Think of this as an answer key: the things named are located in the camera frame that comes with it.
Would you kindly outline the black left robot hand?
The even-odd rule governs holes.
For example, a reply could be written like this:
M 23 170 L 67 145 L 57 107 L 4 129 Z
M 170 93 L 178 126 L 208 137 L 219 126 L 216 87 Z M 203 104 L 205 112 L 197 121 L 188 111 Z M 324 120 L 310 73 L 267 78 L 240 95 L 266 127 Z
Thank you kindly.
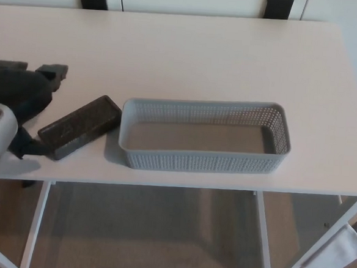
M 51 155 L 51 150 L 34 139 L 23 125 L 50 104 L 67 73 L 68 66 L 63 64 L 44 64 L 30 71 L 27 62 L 0 60 L 0 104 L 9 107 L 18 122 L 17 134 L 9 146 L 17 158 Z

